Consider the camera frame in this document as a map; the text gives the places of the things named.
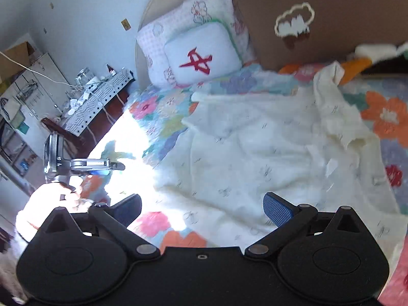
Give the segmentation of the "person's left hand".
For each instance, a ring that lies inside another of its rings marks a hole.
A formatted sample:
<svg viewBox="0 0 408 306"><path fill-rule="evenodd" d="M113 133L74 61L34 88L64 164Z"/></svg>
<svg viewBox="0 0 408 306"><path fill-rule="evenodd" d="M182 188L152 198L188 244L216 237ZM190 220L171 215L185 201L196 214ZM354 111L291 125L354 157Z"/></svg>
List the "person's left hand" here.
<svg viewBox="0 0 408 306"><path fill-rule="evenodd" d="M75 191L57 182L42 184L30 196L25 207L18 212L15 237L11 243L12 252L17 258L22 255L28 243L55 208L64 207L69 213L86 213L93 204L92 200L81 197L83 182L81 177L73 175L69 182L75 187Z"/></svg>

